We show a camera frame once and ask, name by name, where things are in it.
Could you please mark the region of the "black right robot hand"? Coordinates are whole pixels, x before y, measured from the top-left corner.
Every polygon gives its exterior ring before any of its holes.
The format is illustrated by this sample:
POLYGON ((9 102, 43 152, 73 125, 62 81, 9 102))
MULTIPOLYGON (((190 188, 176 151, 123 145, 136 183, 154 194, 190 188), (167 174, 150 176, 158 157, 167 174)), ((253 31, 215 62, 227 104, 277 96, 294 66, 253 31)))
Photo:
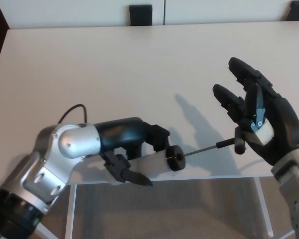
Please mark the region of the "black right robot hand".
POLYGON ((271 166, 285 155, 299 149, 299 119, 288 100, 275 92, 272 83, 258 70, 239 58, 229 60, 229 70, 246 92, 238 97, 225 87, 216 84, 213 94, 230 119, 242 132, 259 129, 260 120, 268 120, 274 137, 265 145, 245 141, 271 166))

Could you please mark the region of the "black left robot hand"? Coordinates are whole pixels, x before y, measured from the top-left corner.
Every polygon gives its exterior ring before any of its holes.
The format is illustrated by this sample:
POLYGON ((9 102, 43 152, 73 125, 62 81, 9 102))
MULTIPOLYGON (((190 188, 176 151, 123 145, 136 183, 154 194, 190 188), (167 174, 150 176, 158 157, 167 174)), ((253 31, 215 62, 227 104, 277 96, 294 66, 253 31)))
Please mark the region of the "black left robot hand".
POLYGON ((170 146, 170 132, 149 124, 139 117, 117 119, 94 125, 101 140, 100 156, 105 168, 118 182, 152 186, 152 181, 140 172, 131 170, 131 160, 142 157, 142 145, 151 145, 155 152, 170 146))

